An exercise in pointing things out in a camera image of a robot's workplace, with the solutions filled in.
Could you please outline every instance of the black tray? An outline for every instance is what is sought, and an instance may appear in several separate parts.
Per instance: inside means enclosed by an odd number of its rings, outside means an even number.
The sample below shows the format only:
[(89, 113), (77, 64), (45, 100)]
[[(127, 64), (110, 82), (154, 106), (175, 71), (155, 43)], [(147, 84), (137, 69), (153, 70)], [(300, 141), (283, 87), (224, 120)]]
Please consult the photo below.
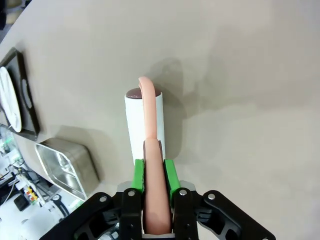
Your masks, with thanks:
[(16, 132), (12, 127), (9, 130), (21, 137), (35, 141), (38, 138), (40, 127), (28, 86), (24, 56), (13, 47), (0, 62), (0, 67), (5, 67), (9, 72), (22, 121), (21, 132)]

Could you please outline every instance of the white plate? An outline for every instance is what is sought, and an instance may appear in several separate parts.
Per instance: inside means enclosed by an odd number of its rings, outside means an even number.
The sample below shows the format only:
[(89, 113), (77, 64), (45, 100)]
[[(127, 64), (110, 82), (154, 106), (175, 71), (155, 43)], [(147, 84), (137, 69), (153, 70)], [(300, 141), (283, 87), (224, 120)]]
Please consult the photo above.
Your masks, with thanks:
[(0, 68), (0, 99), (9, 124), (17, 133), (21, 132), (22, 121), (16, 92), (11, 77), (4, 66)]

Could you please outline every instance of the beige table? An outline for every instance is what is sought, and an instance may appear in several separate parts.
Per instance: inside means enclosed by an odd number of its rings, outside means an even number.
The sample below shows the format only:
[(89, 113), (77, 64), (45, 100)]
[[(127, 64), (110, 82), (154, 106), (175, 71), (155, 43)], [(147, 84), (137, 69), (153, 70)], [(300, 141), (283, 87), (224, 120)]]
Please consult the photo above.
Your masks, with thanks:
[[(320, 234), (317, 1), (33, 0), (0, 45), (24, 53), (39, 141), (86, 145), (101, 185), (133, 175), (124, 94), (164, 94), (167, 156), (279, 240)], [(34, 143), (17, 137), (44, 175)], [(210, 239), (200, 230), (201, 239)]]

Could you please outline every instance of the stainless steel tray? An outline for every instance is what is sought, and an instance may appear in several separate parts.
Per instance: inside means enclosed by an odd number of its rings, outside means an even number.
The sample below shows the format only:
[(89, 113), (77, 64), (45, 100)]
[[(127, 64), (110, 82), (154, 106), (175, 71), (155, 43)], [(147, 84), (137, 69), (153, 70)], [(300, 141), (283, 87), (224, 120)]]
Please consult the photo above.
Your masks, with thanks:
[(36, 154), (53, 184), (86, 200), (99, 180), (88, 149), (58, 138), (35, 143)]

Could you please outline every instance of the bolt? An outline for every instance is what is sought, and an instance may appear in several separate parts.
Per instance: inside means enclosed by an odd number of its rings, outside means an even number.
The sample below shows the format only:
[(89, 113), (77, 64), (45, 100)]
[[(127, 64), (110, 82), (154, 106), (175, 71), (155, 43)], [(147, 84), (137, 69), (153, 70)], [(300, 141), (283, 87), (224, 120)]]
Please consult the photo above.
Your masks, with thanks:
[(182, 189), (182, 190), (179, 191), (179, 194), (180, 194), (181, 196), (185, 196), (185, 195), (187, 195), (187, 191), (184, 190), (184, 189)]
[(107, 201), (107, 197), (102, 196), (102, 197), (100, 197), (99, 201), (103, 203), (103, 202)]
[(128, 192), (128, 195), (129, 195), (130, 197), (132, 197), (132, 196), (135, 195), (135, 192), (134, 192), (134, 191), (129, 191), (129, 192)]
[(210, 193), (208, 195), (208, 199), (210, 199), (210, 200), (214, 200), (215, 198), (216, 198), (216, 196), (213, 193)]

